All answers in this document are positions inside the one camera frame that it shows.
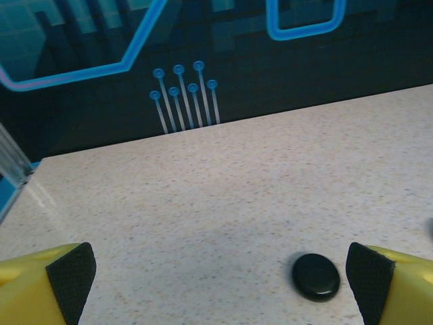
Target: black round disc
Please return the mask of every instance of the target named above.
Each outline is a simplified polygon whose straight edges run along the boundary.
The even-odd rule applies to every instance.
[[[319,254],[305,254],[292,268],[292,280],[305,298],[324,302],[333,298],[340,287],[340,275],[335,265]]]

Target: dark wall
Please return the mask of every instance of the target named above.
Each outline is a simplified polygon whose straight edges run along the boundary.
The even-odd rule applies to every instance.
[[[8,16],[8,6],[2,9],[0,18],[11,29],[0,33],[9,37],[0,41],[19,39],[27,44],[21,45],[27,57],[12,48],[1,59],[4,71],[17,85],[121,62],[150,11],[134,7],[133,2],[140,1],[104,0],[111,5],[109,16],[105,15],[107,7],[98,5],[104,1],[86,0],[82,3],[90,16],[84,20],[67,1],[47,1],[58,9],[61,23],[53,23],[57,17],[53,12],[28,7],[34,26],[29,23],[27,29],[20,29],[17,26],[22,24],[14,21],[19,16]],[[0,121],[32,160],[40,160],[161,135],[163,124],[170,133],[172,120],[180,131],[177,109],[185,129],[191,127],[190,117],[197,127],[194,93],[186,89],[190,83],[199,88],[195,95],[203,126],[215,124],[217,113],[225,123],[433,83],[431,0],[347,0],[344,19],[335,30],[287,41],[269,36],[265,3],[168,0],[128,71],[24,91],[0,86]],[[281,0],[280,28],[326,22],[332,18],[333,6],[333,1],[326,0]],[[83,21],[90,21],[91,27],[83,27]],[[23,41],[22,31],[29,29],[42,35],[39,43]],[[202,71],[194,70],[197,61],[204,63]],[[190,116],[182,82],[173,73],[177,64],[185,69],[182,78]],[[157,68],[165,73],[161,81],[172,118],[161,84],[154,77]],[[200,73],[207,101],[200,91]],[[218,83],[214,91],[206,87],[210,79]],[[174,95],[176,89],[169,93],[170,87],[176,87],[179,94]],[[157,94],[152,99],[151,91],[158,91],[161,97],[155,100]]]

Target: speckled countertop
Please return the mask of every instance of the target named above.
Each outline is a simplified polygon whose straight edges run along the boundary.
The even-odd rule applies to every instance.
[[[44,159],[0,227],[0,259],[89,241],[80,324],[362,324],[358,241],[433,259],[433,85]],[[329,303],[286,282],[321,253]]]

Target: black rubber pad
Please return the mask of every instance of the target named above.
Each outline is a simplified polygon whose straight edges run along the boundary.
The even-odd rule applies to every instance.
[[[46,270],[66,325],[78,325],[96,274],[92,246],[78,245]]]
[[[350,245],[346,275],[365,325],[379,325],[395,262],[357,242]]]

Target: wall mural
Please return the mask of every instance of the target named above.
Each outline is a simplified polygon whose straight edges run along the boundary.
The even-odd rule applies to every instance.
[[[432,16],[430,0],[0,0],[0,121],[38,160],[433,83]]]

